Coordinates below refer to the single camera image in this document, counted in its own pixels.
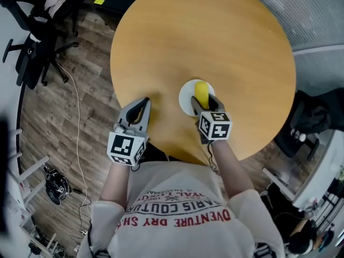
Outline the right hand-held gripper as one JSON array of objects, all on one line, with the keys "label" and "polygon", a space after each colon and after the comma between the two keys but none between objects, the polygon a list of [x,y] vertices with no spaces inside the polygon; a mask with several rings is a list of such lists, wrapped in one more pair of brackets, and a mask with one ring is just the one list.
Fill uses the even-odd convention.
[{"label": "right hand-held gripper", "polygon": [[232,121],[223,103],[209,94],[209,110],[206,111],[195,96],[191,97],[191,106],[198,118],[198,130],[202,144],[217,140],[228,140],[232,129]]}]

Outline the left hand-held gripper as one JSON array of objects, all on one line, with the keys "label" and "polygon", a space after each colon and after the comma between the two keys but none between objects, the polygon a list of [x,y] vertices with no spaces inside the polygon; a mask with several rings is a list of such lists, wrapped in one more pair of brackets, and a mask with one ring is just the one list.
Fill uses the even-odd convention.
[{"label": "left hand-held gripper", "polygon": [[136,167],[148,142],[146,133],[151,112],[148,97],[136,99],[120,112],[117,125],[109,133],[107,155],[113,163]]}]

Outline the yellow banana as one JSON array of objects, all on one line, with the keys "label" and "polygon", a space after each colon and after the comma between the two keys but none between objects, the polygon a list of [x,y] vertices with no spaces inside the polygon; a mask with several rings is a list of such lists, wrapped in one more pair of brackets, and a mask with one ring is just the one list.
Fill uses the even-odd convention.
[{"label": "yellow banana", "polygon": [[205,110],[209,109],[209,86],[205,81],[197,81],[194,87],[194,97]]}]

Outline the white round plate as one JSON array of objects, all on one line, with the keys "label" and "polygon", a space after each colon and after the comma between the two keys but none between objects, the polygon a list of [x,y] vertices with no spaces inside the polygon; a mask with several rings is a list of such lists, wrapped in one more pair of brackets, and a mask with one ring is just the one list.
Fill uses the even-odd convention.
[{"label": "white round plate", "polygon": [[181,109],[184,113],[191,117],[195,117],[194,111],[191,106],[191,97],[195,94],[195,84],[198,81],[202,81],[200,79],[193,79],[187,81],[180,89],[178,102],[180,104]]}]

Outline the person's right forearm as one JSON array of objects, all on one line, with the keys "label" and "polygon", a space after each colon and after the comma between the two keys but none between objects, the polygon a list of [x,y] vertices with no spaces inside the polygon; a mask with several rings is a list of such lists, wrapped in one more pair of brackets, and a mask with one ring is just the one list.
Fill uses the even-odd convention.
[{"label": "person's right forearm", "polygon": [[228,198],[254,189],[252,180],[241,166],[226,140],[214,141],[211,144],[211,149]]}]

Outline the person's left forearm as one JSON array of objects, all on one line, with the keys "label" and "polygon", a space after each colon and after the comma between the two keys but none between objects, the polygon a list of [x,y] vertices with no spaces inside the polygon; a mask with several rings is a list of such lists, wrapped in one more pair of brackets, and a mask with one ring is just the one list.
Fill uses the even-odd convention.
[{"label": "person's left forearm", "polygon": [[119,204],[127,207],[127,188],[130,167],[124,164],[113,163],[105,180],[99,200]]}]

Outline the round wooden table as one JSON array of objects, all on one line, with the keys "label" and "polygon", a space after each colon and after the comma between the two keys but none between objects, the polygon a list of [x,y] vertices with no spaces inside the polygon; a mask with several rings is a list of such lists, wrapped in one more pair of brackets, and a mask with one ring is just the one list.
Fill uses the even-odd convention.
[{"label": "round wooden table", "polygon": [[196,164],[208,153],[178,102],[185,83],[213,87],[233,121],[228,142],[239,160],[272,141],[296,89],[287,36],[259,0],[136,0],[115,31],[110,69],[121,106],[151,99],[151,143]]}]

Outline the black office chair with backpack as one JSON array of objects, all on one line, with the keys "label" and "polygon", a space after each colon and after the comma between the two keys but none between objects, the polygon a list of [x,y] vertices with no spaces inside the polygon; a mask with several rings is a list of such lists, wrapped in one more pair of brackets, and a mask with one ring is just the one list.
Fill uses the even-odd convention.
[{"label": "black office chair with backpack", "polygon": [[344,88],[337,88],[318,96],[310,96],[299,90],[295,93],[291,111],[284,125],[274,138],[276,145],[287,157],[294,157],[302,145],[307,145],[310,148],[307,160],[310,161],[314,157],[319,146],[319,140],[312,142],[306,138],[304,142],[300,142],[296,141],[290,133],[293,128],[295,129],[296,122],[305,108],[319,105],[330,111],[332,123],[328,130],[344,132]]}]

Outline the clear bottle white cap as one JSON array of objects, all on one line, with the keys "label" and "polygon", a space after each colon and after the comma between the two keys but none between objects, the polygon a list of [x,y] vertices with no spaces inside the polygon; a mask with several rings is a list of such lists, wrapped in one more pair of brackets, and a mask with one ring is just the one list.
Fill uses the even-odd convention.
[{"label": "clear bottle white cap", "polygon": [[304,142],[307,138],[307,135],[305,133],[301,133],[299,130],[292,129],[291,130],[291,136],[296,140],[300,142]]}]

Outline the black backpack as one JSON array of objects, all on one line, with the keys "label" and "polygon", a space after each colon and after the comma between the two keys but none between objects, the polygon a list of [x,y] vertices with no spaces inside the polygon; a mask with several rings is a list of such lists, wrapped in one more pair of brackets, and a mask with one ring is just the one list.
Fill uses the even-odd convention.
[{"label": "black backpack", "polygon": [[331,123],[331,114],[326,107],[306,107],[297,120],[295,129],[304,134],[321,133],[330,129]]}]

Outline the white printed t-shirt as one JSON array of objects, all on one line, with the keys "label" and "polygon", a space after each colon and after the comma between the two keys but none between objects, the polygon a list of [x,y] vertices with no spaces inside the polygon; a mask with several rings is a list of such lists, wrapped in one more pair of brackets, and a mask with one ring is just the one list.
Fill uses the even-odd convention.
[{"label": "white printed t-shirt", "polygon": [[97,201],[77,258],[285,258],[281,235],[256,190],[229,200],[215,173],[180,161],[143,163],[130,174],[127,206]]}]

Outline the white desk with slanted legs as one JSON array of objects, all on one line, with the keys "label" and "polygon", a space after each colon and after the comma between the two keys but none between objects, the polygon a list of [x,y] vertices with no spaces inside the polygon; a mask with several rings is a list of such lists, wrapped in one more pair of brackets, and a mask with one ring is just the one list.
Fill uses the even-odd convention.
[{"label": "white desk with slanted legs", "polygon": [[31,221],[35,213],[29,202],[46,184],[45,179],[42,179],[32,189],[28,185],[28,178],[35,171],[42,169],[50,157],[44,156],[22,174],[14,170],[12,162],[16,162],[22,156],[22,152],[11,154],[9,147],[12,140],[22,131],[21,128],[10,131],[6,120],[0,120],[0,258],[25,256],[30,243],[41,250],[43,257],[53,258],[53,252],[58,245],[53,242],[56,235],[52,236],[45,247],[31,231],[25,229],[25,225]]}]

